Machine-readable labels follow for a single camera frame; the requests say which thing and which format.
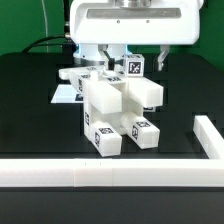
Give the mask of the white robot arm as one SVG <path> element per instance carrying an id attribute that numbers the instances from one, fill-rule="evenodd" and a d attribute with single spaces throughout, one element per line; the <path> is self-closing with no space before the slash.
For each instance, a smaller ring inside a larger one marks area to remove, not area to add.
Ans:
<path id="1" fill-rule="evenodd" d="M 120 59 L 129 45 L 158 45 L 157 68 L 172 45 L 192 45 L 200 35 L 205 0 L 74 0 L 70 36 L 81 64 Z"/>

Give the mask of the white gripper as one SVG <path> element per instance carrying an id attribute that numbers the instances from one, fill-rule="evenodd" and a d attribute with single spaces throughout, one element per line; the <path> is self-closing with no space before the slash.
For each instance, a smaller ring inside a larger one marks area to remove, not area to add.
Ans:
<path id="1" fill-rule="evenodd" d="M 200 35 L 202 0 L 149 0 L 149 7 L 120 7 L 117 0 L 74 0 L 70 8 L 70 35 L 77 44 L 100 44 L 98 52 L 107 70 L 123 64 L 120 46 L 161 45 L 158 70 L 169 45 L 191 45 Z"/>

